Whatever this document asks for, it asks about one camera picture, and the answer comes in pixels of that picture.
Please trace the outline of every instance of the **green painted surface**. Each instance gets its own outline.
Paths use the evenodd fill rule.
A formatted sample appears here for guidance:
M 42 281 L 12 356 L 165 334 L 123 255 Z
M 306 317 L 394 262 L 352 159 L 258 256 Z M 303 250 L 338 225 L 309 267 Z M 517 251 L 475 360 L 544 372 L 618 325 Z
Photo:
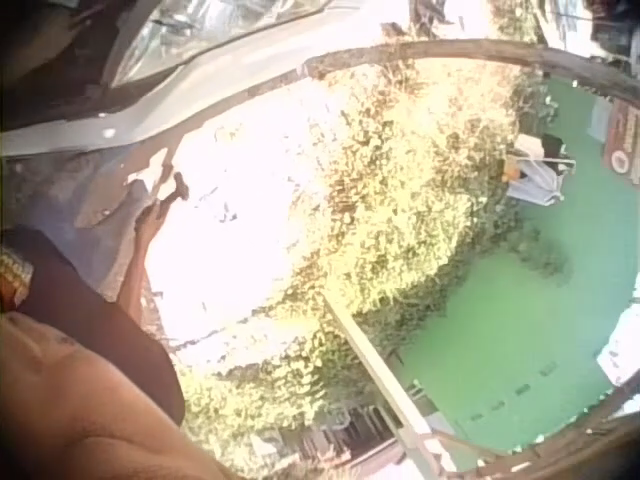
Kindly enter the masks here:
M 524 208 L 569 254 L 568 279 L 545 279 L 508 253 L 478 260 L 446 318 L 401 352 L 397 372 L 423 384 L 458 434 L 495 448 L 557 430 L 609 388 L 595 356 L 637 272 L 637 191 L 604 167 L 601 145 L 586 135 L 593 97 L 551 87 L 561 104 L 551 133 L 566 142 L 577 172 L 562 204 Z M 550 364 L 555 370 L 543 375 Z

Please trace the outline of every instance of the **hand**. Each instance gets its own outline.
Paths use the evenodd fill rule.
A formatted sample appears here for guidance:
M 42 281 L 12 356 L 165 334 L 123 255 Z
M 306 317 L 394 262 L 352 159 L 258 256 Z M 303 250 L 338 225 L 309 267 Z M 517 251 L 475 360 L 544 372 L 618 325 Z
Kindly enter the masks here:
M 147 249 L 151 241 L 158 234 L 169 213 L 168 208 L 164 208 L 162 202 L 156 201 L 146 207 L 135 224 L 135 246 L 136 248 Z

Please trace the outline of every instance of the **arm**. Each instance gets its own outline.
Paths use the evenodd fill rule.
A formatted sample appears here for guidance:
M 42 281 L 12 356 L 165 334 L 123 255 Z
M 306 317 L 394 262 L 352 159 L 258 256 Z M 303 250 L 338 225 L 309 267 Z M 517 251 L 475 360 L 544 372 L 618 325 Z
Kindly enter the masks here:
M 116 303 L 124 310 L 129 316 L 140 325 L 142 322 L 142 283 L 144 281 L 144 261 L 149 251 L 149 245 L 140 242 L 136 238 L 135 246 L 133 248 L 133 255 L 131 261 L 127 266 L 127 271 L 124 274 L 124 280 L 120 285 L 120 291 L 116 298 Z

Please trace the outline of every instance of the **person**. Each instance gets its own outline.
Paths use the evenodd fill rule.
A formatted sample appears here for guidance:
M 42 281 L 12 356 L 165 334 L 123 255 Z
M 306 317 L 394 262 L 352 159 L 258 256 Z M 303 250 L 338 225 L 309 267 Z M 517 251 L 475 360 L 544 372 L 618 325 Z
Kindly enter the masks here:
M 3 230 L 0 467 L 15 478 L 238 478 L 181 434 L 176 370 L 141 328 L 145 257 L 177 198 L 169 197 L 137 216 L 115 302 L 83 279 L 47 228 Z

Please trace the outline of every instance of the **sign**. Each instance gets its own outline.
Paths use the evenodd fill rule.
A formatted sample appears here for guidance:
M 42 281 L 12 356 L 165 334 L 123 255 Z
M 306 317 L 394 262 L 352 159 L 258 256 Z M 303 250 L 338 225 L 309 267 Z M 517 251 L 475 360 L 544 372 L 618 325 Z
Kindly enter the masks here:
M 607 166 L 640 187 L 640 110 L 614 100 L 604 147 Z

